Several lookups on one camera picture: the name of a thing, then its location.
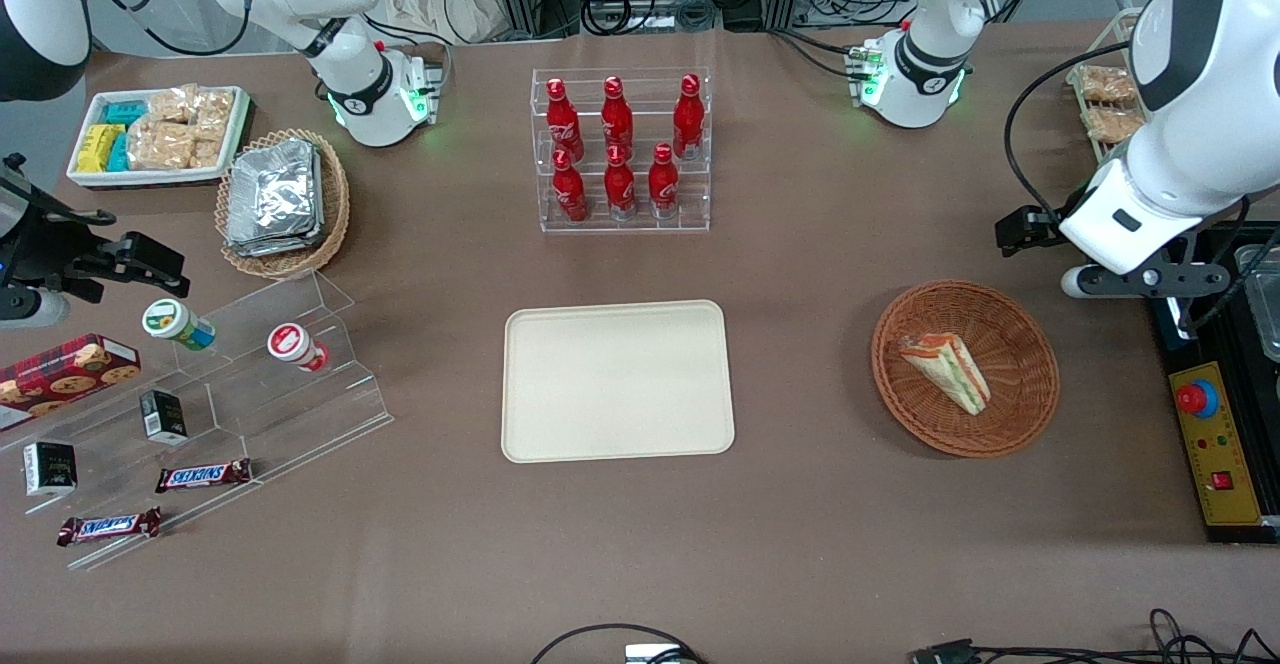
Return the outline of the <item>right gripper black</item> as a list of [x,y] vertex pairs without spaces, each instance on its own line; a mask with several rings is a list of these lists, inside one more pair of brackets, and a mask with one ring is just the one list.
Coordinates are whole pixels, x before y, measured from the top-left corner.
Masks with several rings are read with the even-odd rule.
[[101,285],[91,278],[189,296],[184,255],[145,234],[118,241],[91,234],[101,210],[69,209],[28,180],[24,162],[23,155],[3,157],[4,303],[42,303],[41,289],[100,303]]

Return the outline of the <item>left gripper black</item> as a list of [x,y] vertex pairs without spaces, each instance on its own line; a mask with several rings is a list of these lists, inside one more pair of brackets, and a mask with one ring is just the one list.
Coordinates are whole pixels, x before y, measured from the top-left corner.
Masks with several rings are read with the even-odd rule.
[[[1060,225],[1062,209],[1016,209],[996,223],[996,244],[1001,255],[1039,248],[1041,244],[1068,244]],[[1198,260],[1197,235],[1175,237],[1171,243],[1134,267],[1117,275],[1093,264],[1085,267],[1087,298],[1204,298],[1225,292],[1233,281],[1228,267],[1215,260]]]

